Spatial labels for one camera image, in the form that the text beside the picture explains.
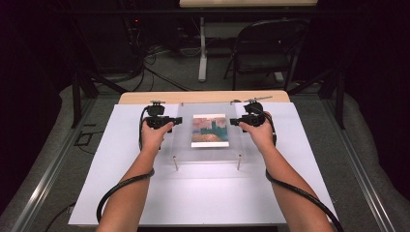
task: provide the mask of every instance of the person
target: person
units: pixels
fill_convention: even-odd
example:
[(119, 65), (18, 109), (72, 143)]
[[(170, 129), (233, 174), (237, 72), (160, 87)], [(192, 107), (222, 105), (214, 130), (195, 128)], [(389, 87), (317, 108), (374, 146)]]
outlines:
[[(121, 181), (149, 173), (159, 152), (163, 136), (173, 127), (172, 123), (152, 130), (142, 124), (142, 150)], [(316, 196), (309, 184), (293, 169), (273, 142), (273, 131), (268, 120), (253, 127), (241, 122), (239, 127), (249, 132), (253, 143), (262, 155), (269, 174), (282, 182), (293, 185)], [(145, 179), (120, 188), (108, 199), (102, 219), (97, 227), (104, 231), (136, 231), (144, 209), (150, 180)], [(273, 191), (290, 231), (333, 231), (325, 213), (304, 197), (273, 184)]]

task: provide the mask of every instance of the printed picture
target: printed picture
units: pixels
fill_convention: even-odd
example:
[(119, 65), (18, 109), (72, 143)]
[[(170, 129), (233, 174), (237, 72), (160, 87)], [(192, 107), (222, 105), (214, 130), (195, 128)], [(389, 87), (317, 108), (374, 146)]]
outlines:
[(193, 115), (191, 147), (229, 147), (225, 114)]

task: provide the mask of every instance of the white tabletop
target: white tabletop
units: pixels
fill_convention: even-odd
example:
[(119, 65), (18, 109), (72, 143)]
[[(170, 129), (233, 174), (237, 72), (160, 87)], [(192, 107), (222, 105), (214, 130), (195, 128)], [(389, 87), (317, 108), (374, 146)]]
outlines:
[[(235, 103), (236, 114), (245, 113)], [(71, 225), (96, 226), (102, 196), (130, 167), (138, 154), (138, 121), (146, 104), (118, 104), (79, 195)], [(164, 115), (178, 116), (180, 104), (166, 104)], [(291, 102), (264, 102), (274, 115), (278, 149), (307, 180), (321, 201), (335, 213), (331, 198), (308, 144), (296, 108)], [(141, 226), (249, 226), (285, 223), (265, 178), (265, 166), (247, 133), (241, 132), (244, 160), (181, 162), (177, 171), (171, 147), (179, 140), (168, 133), (155, 162)]]
[(182, 8), (307, 7), (316, 4), (317, 0), (180, 0)]

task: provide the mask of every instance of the white table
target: white table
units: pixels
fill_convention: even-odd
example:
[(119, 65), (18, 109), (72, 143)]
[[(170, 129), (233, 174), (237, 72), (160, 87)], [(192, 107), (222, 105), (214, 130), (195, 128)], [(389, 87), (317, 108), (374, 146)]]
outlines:
[[(181, 8), (313, 7), (316, 4), (317, 0), (180, 0)], [(200, 82), (206, 81), (207, 51), (205, 38), (215, 35), (219, 35), (220, 38), (235, 38), (242, 28), (244, 28), (244, 23), (228, 23), (217, 26), (213, 30), (216, 31), (216, 34), (208, 35), (205, 19), (204, 17), (200, 18), (201, 58), (198, 76)]]
[[(273, 96), (261, 103), (265, 110), (274, 115), (278, 148), (312, 186), (322, 202), (335, 212), (299, 115), (283, 93), (223, 91), (180, 92), (180, 96), (178, 93), (125, 94), (112, 112), (69, 224), (97, 225), (96, 209), (102, 196), (118, 183), (135, 159), (135, 154), (138, 154), (137, 125), (142, 108), (146, 106), (144, 102), (166, 101), (161, 98), (166, 95), (174, 96), (171, 102), (178, 97), (180, 102), (229, 102)], [(164, 115), (178, 116), (180, 107), (180, 104), (166, 104)], [(245, 113), (243, 103), (235, 103), (234, 107), (238, 117)], [(263, 159), (247, 133), (241, 132), (244, 159), (239, 170), (236, 160), (182, 161), (179, 170), (176, 170), (169, 154), (172, 144), (181, 141), (173, 137), (177, 129), (178, 126), (173, 133), (165, 136), (156, 158), (156, 175), (151, 179), (141, 226), (257, 226), (285, 223), (271, 183), (264, 176)]]

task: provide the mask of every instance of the person's right arm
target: person's right arm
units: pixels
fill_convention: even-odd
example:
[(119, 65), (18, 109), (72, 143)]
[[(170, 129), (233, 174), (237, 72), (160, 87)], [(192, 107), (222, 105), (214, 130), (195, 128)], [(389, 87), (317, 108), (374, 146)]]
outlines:
[[(296, 172), (277, 150), (273, 142), (272, 127), (268, 120), (259, 127), (240, 123), (239, 127), (249, 132), (257, 149), (262, 154), (269, 174), (282, 182), (295, 186), (316, 196), (310, 185)], [(290, 231), (333, 231), (326, 214), (303, 196), (272, 184), (280, 209)]]

